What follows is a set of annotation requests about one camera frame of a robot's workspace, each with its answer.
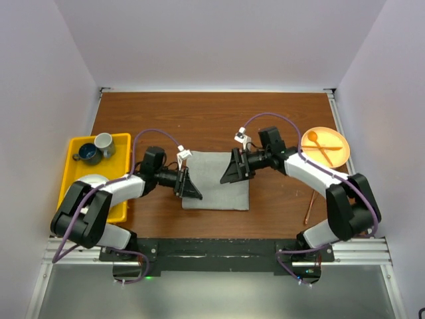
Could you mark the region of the aluminium right frame rail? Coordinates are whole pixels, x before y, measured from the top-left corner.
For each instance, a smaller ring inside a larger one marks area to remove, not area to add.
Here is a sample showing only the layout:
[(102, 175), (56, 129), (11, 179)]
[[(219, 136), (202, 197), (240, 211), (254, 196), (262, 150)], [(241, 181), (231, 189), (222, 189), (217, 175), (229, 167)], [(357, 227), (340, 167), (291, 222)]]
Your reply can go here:
[[(344, 130), (343, 130), (343, 125), (342, 125), (342, 121), (340, 119), (339, 116), (339, 111), (338, 111), (338, 107), (337, 107), (337, 103), (336, 103), (336, 99), (335, 99), (335, 91), (336, 89), (324, 89), (323, 90), (324, 93), (326, 93), (328, 100), (329, 100), (329, 105), (331, 107), (331, 111), (332, 111), (332, 115), (333, 115), (333, 119), (335, 121), (335, 125), (336, 125), (336, 130), (346, 139), (348, 140), (348, 138), (345, 136)], [(356, 171), (353, 165), (353, 161), (351, 159), (351, 156), (349, 156), (349, 159), (346, 162), (346, 167), (347, 167), (347, 171), (349, 175), (355, 175)], [(363, 235), (363, 237), (365, 238), (375, 238), (375, 233), (378, 230), (378, 226), (372, 226), (370, 229), (367, 230), (367, 234)]]

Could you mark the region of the white ceramic plate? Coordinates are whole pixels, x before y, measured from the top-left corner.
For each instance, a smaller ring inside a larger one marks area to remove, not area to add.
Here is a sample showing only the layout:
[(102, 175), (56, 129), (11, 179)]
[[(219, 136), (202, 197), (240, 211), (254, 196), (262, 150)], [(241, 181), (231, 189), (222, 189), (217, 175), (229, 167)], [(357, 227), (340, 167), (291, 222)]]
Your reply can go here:
[(107, 177), (103, 175), (99, 175), (99, 174), (84, 175), (80, 177), (78, 180), (84, 183), (87, 183), (91, 185), (92, 187), (97, 187), (98, 185), (106, 184), (109, 181)]

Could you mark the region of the aluminium frame rail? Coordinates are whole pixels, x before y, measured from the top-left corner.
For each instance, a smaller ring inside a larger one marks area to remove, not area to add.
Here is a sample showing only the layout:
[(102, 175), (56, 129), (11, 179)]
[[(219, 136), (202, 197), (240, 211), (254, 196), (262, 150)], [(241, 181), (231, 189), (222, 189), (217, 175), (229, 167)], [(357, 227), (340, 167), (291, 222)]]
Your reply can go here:
[[(332, 115), (333, 115), (333, 119), (335, 121), (335, 125), (336, 125), (336, 130), (346, 139), (348, 140), (348, 138), (345, 136), (344, 130), (343, 130), (343, 125), (342, 125), (342, 121), (340, 119), (339, 116), (339, 111), (338, 111), (338, 107), (337, 107), (337, 103), (336, 103), (336, 99), (335, 99), (335, 91), (336, 89), (324, 89), (323, 90), (324, 93), (326, 93), (328, 100), (329, 100), (329, 105), (331, 107), (331, 111), (332, 111)], [(349, 159), (346, 162), (346, 167), (347, 167), (347, 171), (349, 175), (355, 175), (356, 171), (353, 165), (353, 161), (351, 159), (351, 156), (349, 156)], [(365, 238), (375, 238), (375, 233), (378, 230), (378, 226), (372, 226), (370, 229), (367, 230), (367, 234), (363, 235), (363, 237)]]
[(67, 242), (60, 250), (65, 254), (55, 259), (61, 240), (51, 238), (48, 241), (44, 261), (56, 263), (132, 263), (138, 258), (137, 251), (145, 255), (149, 262), (158, 263), (161, 259), (168, 265), (177, 262), (212, 263), (225, 261), (272, 261), (278, 257), (284, 263), (295, 265), (337, 263), (342, 265), (391, 265), (388, 245), (385, 239), (351, 239), (334, 243), (319, 250), (296, 252), (293, 239), (133, 239), (124, 253), (117, 253), (107, 247), (74, 247)]

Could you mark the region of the grey ceramic mug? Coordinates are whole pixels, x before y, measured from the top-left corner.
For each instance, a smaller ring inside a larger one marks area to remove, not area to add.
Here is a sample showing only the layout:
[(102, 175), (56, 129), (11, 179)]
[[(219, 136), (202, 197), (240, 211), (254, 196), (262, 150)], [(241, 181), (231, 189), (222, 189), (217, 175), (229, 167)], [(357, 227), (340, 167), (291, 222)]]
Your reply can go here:
[(111, 158), (116, 152), (114, 139), (109, 133), (98, 134), (94, 139), (94, 145), (102, 152), (104, 158)]

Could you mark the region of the orange divided plate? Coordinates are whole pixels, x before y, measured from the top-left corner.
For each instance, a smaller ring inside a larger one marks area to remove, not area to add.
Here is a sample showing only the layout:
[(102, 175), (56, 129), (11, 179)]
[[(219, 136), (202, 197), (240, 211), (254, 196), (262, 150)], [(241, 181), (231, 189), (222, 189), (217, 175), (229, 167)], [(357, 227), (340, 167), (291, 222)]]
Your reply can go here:
[(301, 150), (309, 158), (329, 168), (345, 165), (351, 149), (345, 137), (328, 127), (314, 127), (301, 138)]

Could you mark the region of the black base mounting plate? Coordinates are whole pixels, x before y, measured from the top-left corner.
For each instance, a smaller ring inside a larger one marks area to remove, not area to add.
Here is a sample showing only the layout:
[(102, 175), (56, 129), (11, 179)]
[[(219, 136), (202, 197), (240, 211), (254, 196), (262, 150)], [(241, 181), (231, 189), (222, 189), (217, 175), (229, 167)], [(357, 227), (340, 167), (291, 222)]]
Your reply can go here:
[(335, 260), (333, 248), (284, 255), (295, 239), (143, 239), (135, 246), (149, 260), (149, 276), (164, 272), (271, 272), (287, 275), (279, 258), (300, 278), (318, 279), (321, 265)]

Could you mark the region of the copper metal spoon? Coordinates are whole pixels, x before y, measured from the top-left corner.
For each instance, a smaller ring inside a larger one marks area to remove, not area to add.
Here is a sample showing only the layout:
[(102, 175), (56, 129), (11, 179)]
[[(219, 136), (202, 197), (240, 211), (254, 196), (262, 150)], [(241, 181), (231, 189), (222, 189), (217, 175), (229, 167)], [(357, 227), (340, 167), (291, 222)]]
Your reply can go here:
[(316, 199), (317, 199), (317, 192), (316, 191), (313, 191), (312, 194), (311, 194), (311, 199), (310, 199), (310, 202), (309, 202), (309, 206), (307, 208), (307, 211), (306, 211), (306, 214), (305, 214), (305, 217), (304, 217), (304, 220), (303, 220), (303, 224), (304, 225), (307, 225), (308, 222), (309, 222), (309, 217), (311, 215), (311, 210), (312, 210), (312, 207), (313, 207)]

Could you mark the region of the aluminium front frame rail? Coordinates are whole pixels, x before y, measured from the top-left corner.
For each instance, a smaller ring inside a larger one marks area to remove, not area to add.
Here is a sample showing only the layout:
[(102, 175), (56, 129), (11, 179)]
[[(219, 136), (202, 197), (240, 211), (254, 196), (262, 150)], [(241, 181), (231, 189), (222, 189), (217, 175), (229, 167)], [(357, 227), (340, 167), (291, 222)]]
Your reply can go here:
[(319, 250), (296, 252), (293, 239), (133, 239), (124, 253), (117, 253), (107, 247), (74, 247), (67, 242), (60, 250), (65, 254), (55, 259), (61, 240), (51, 238), (48, 241), (44, 261), (56, 263), (132, 263), (138, 258), (137, 251), (145, 255), (149, 262), (158, 263), (161, 259), (168, 265), (177, 262), (212, 263), (225, 261), (272, 261), (278, 257), (284, 263), (295, 265), (337, 263), (342, 265), (391, 265), (388, 245), (385, 239), (351, 239), (334, 243)]

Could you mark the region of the yellow plastic tray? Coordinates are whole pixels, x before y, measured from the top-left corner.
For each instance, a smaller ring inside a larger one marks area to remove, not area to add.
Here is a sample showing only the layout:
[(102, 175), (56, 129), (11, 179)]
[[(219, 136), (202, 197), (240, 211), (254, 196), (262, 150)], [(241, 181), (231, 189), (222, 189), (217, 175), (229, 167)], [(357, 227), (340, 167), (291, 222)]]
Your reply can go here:
[(75, 161), (72, 158), (74, 154), (78, 153), (81, 146), (86, 143), (94, 143), (95, 136), (76, 137), (70, 140), (57, 209), (62, 203), (68, 188), (77, 179), (85, 175), (98, 174), (112, 180), (130, 171), (131, 135), (129, 133), (112, 134), (112, 138), (115, 143), (116, 153), (109, 159), (102, 159), (96, 165), (88, 165), (81, 160)]

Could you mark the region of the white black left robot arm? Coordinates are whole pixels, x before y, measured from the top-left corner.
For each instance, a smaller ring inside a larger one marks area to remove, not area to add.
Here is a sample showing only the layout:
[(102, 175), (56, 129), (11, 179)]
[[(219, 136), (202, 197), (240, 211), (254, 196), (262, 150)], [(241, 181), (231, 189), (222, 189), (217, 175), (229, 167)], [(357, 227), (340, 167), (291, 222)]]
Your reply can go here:
[(75, 181), (50, 224), (50, 231), (62, 237), (52, 261), (55, 263), (70, 252), (62, 250), (67, 240), (87, 249), (107, 247), (121, 260), (130, 261), (139, 250), (137, 235), (107, 222), (112, 207), (146, 196), (158, 185), (170, 187), (180, 198), (202, 199), (201, 192), (190, 179), (189, 169), (183, 166), (192, 153), (183, 146), (178, 150), (176, 170), (164, 166), (164, 149), (149, 147), (137, 171), (133, 169), (121, 178), (98, 184)]

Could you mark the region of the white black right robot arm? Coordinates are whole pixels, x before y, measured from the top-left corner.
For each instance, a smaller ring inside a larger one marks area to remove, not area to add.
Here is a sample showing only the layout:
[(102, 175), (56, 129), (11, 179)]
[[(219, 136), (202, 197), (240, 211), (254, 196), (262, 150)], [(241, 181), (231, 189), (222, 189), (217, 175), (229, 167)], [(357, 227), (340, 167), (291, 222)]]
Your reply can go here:
[(297, 235), (296, 254), (301, 260), (311, 261), (329, 244), (376, 231), (381, 213), (365, 176), (339, 173), (309, 159), (296, 147), (286, 147), (274, 126), (260, 130), (258, 135), (260, 150), (252, 152), (247, 146), (232, 150), (220, 183), (249, 180), (257, 170), (270, 167), (322, 195), (327, 218)]

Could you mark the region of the grey cloth napkin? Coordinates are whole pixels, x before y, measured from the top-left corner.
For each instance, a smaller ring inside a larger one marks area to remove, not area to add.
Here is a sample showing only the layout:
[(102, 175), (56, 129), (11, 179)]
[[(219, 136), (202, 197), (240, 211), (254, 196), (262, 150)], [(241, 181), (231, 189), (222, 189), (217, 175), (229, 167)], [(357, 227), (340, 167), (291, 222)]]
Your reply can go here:
[(230, 152), (192, 152), (186, 165), (189, 168), (191, 181), (203, 198), (183, 198), (183, 209), (249, 210), (248, 181), (220, 183), (230, 163), (230, 157)]

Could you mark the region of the dark blue ceramic cup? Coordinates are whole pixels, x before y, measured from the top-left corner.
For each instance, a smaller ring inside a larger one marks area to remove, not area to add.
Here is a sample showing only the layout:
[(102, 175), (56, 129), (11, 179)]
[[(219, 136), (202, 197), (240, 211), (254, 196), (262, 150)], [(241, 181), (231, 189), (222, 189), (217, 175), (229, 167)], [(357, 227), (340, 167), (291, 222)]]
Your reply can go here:
[(76, 154), (72, 155), (74, 161), (82, 161), (86, 165), (97, 165), (102, 160), (101, 151), (93, 144), (82, 145)]

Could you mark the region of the orange plastic spoon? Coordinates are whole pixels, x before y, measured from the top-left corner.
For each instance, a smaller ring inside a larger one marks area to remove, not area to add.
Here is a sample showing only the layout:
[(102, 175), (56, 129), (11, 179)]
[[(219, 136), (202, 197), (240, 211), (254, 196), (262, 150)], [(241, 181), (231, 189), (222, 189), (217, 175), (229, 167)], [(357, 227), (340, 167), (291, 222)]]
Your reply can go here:
[(333, 163), (331, 162), (331, 159), (329, 158), (329, 156), (325, 153), (325, 150), (323, 149), (323, 147), (319, 144), (319, 142), (318, 142), (318, 135), (316, 134), (316, 132), (314, 132), (314, 131), (308, 132), (307, 138), (308, 138), (309, 141), (315, 143), (315, 145), (318, 147), (319, 151), (322, 153), (322, 155), (324, 156), (324, 158), (327, 160), (327, 162), (329, 163), (329, 165), (332, 167), (333, 166)]

